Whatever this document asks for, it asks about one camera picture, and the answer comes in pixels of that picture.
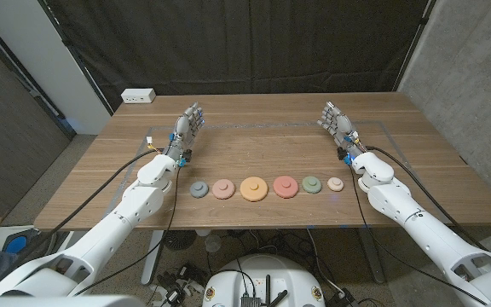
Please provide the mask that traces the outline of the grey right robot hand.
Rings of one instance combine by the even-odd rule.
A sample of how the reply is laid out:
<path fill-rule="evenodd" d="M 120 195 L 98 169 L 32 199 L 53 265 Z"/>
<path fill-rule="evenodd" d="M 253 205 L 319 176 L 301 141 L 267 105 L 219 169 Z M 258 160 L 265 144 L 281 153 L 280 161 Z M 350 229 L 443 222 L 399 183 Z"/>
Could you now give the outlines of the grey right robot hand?
<path fill-rule="evenodd" d="M 348 116 L 331 101 L 324 106 L 317 124 L 332 136 L 337 145 L 338 158 L 347 165 L 367 151 Z"/>

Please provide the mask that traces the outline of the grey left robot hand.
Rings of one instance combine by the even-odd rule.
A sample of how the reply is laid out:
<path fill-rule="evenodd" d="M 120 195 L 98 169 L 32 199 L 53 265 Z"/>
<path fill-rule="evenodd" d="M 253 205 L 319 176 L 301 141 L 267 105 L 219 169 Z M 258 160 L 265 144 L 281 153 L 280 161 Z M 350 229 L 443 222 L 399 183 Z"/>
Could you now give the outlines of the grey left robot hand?
<path fill-rule="evenodd" d="M 174 129 L 170 134 L 170 142 L 163 154 L 177 162 L 189 162 L 192 158 L 194 139 L 204 126 L 203 109 L 195 102 L 177 118 Z"/>

